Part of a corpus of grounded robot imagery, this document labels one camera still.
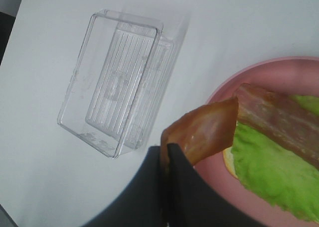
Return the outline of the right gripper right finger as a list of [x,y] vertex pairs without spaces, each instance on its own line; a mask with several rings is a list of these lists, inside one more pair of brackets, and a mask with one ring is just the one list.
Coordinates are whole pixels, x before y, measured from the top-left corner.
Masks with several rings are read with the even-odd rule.
[[177,144],[169,156],[168,225],[170,227],[260,227],[232,206],[194,170]]

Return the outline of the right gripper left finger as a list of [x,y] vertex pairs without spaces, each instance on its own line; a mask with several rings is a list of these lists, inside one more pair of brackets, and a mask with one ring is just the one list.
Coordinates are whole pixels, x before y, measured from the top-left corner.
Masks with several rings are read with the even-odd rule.
[[85,227],[165,227],[162,216],[160,148],[152,146],[134,178]]

